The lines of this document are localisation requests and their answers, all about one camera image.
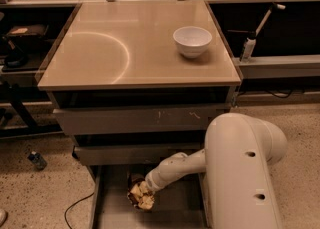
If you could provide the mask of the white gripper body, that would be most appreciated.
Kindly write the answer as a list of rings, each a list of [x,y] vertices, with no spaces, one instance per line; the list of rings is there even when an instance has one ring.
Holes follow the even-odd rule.
[[[152,174],[148,173],[145,177],[145,181],[147,184],[147,187],[152,192],[160,191],[160,187],[155,183],[155,181],[152,178]]]

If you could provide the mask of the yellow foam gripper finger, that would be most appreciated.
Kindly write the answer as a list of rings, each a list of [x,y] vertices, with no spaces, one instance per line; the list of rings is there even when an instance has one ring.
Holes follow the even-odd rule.
[[[144,195],[147,195],[149,193],[149,189],[147,187],[147,184],[145,181],[138,182],[133,185],[130,192],[134,196],[142,197]]]
[[[143,195],[138,198],[138,207],[142,210],[151,210],[155,203],[153,195]]]

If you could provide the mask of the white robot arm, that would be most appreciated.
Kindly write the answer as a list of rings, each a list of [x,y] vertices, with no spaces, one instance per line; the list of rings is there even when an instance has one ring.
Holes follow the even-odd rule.
[[[273,123],[222,114],[209,124],[203,149],[164,159],[145,178],[131,182],[127,197],[135,208],[151,210],[156,192],[200,173],[212,229],[283,229],[268,166],[285,156],[287,146]]]

